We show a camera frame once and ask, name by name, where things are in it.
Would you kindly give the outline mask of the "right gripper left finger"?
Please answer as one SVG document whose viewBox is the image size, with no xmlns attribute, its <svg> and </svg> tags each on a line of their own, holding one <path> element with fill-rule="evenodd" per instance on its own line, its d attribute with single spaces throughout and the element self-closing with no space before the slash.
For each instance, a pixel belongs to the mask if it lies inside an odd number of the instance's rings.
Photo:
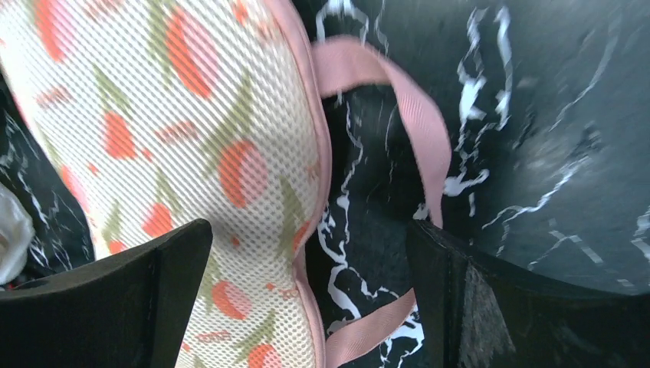
<svg viewBox="0 0 650 368">
<path fill-rule="evenodd" d="M 173 367 L 212 245 L 197 219 L 1 294 L 3 367 Z"/>
</svg>

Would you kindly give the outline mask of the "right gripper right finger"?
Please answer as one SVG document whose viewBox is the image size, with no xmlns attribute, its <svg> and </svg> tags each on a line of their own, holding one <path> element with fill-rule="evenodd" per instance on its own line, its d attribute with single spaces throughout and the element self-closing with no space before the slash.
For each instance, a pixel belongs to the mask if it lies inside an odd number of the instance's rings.
<svg viewBox="0 0 650 368">
<path fill-rule="evenodd" d="M 647 367 L 649 296 L 524 270 L 414 220 L 406 253 L 433 367 Z"/>
</svg>

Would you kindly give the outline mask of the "floral mesh laundry bag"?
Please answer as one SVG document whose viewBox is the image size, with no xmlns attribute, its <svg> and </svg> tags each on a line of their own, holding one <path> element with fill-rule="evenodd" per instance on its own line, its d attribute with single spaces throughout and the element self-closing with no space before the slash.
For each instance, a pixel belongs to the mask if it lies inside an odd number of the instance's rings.
<svg viewBox="0 0 650 368">
<path fill-rule="evenodd" d="M 289 1 L 3 1 L 1 65 L 97 256 L 210 222 L 177 366 L 338 367 L 410 317 L 412 291 L 325 334 L 307 281 L 331 183 L 325 97 L 393 88 L 442 223 L 442 116 L 360 39 L 311 42 Z"/>
</svg>

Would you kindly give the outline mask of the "cream round mesh laundry bag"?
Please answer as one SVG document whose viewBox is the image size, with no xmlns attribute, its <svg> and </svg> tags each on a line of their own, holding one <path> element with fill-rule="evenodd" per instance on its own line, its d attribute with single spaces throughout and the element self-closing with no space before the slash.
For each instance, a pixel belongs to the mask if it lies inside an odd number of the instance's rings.
<svg viewBox="0 0 650 368">
<path fill-rule="evenodd" d="M 24 270 L 34 234 L 31 216 L 16 195 L 1 185 L 1 285 Z"/>
</svg>

